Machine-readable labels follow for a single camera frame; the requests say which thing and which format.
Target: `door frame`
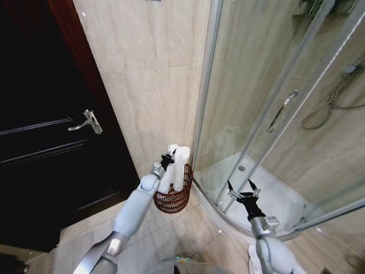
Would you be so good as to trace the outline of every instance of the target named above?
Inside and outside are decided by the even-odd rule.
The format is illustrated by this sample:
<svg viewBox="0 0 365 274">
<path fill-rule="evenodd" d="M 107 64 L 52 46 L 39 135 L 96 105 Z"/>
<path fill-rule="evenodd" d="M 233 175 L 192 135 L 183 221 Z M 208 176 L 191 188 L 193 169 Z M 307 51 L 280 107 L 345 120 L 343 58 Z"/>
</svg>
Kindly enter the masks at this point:
<svg viewBox="0 0 365 274">
<path fill-rule="evenodd" d="M 138 186 L 139 177 L 133 164 L 131 154 L 121 132 L 102 77 L 94 60 L 94 56 L 81 25 L 73 0 L 47 0 L 57 21 L 66 45 L 82 73 L 89 91 L 92 94 L 98 112 L 98 121 L 103 128 L 111 133 L 115 149 L 123 155 L 123 165 L 128 167 L 133 181 Z"/>
</svg>

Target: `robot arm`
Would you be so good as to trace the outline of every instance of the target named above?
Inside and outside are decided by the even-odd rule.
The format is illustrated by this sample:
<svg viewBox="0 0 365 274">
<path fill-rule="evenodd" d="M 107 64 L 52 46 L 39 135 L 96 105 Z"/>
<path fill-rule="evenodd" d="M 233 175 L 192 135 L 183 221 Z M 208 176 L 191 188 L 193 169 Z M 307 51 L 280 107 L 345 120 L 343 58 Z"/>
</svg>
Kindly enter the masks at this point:
<svg viewBox="0 0 365 274">
<path fill-rule="evenodd" d="M 228 181 L 228 195 L 242 203 L 251 223 L 252 232 L 256 238 L 256 253 L 261 263 L 263 274 L 306 274 L 297 263 L 294 254 L 284 243 L 272 236 L 279 225 L 276 217 L 266 217 L 257 206 L 259 190 L 249 179 L 253 192 L 237 193 Z"/>
<path fill-rule="evenodd" d="M 118 213 L 113 232 L 101 242 L 94 244 L 86 253 L 74 274 L 116 273 L 116 265 L 107 259 L 118 256 L 129 239 L 137 233 L 160 185 L 164 169 L 158 162 L 153 164 L 151 174 L 144 176 Z"/>
</svg>

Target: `shower door handle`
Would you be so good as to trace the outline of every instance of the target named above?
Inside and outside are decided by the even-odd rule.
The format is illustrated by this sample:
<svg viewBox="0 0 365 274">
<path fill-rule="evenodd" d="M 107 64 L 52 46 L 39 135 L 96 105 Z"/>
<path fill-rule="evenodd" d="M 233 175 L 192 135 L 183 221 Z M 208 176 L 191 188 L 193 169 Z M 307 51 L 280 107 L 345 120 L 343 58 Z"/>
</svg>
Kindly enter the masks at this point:
<svg viewBox="0 0 365 274">
<path fill-rule="evenodd" d="M 268 133 L 271 133 L 274 131 L 274 125 L 276 120 L 279 118 L 281 112 L 284 110 L 284 108 L 286 107 L 286 105 L 290 102 L 290 100 L 292 100 L 293 98 L 297 97 L 298 95 L 298 90 L 294 90 L 293 92 L 291 92 L 284 100 L 284 102 L 282 102 L 278 112 L 276 113 L 274 119 L 271 121 L 270 125 L 268 126 L 268 128 L 266 129 L 266 131 Z"/>
</svg>

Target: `white cloth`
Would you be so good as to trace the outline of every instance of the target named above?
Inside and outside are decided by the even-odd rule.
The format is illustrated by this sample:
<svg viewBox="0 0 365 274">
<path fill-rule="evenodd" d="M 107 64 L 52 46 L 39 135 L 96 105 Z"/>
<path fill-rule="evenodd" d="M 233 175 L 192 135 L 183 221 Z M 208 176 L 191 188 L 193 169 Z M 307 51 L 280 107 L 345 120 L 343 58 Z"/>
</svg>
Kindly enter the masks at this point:
<svg viewBox="0 0 365 274">
<path fill-rule="evenodd" d="M 176 150 L 177 148 L 179 148 L 179 146 L 177 144 L 171 144 L 168 148 L 167 148 L 167 151 L 168 151 L 168 154 L 172 155 L 174 150 Z"/>
<path fill-rule="evenodd" d="M 167 194 L 169 192 L 170 185 L 172 184 L 172 180 L 174 178 L 174 176 L 173 176 L 173 172 L 174 172 L 173 165 L 174 164 L 169 164 L 167 166 L 165 174 L 161 179 L 159 189 L 158 189 L 158 191 L 161 192 L 161 193 Z"/>
<path fill-rule="evenodd" d="M 249 246 L 249 271 L 250 274 L 262 274 L 261 263 L 256 253 L 256 246 L 251 244 Z"/>
<path fill-rule="evenodd" d="M 175 152 L 175 163 L 173 164 L 173 189 L 183 190 L 185 164 L 190 157 L 190 148 L 178 147 Z"/>
</svg>

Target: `dark wooden door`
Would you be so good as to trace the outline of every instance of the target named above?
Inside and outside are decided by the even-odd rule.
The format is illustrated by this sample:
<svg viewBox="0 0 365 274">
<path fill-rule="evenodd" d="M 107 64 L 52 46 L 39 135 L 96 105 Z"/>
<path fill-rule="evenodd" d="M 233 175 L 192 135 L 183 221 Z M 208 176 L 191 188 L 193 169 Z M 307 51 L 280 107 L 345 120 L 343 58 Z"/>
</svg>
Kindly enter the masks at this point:
<svg viewBox="0 0 365 274">
<path fill-rule="evenodd" d="M 138 177 L 72 0 L 1 0 L 3 244 L 49 251 Z M 93 110 L 103 133 L 85 121 Z"/>
</svg>

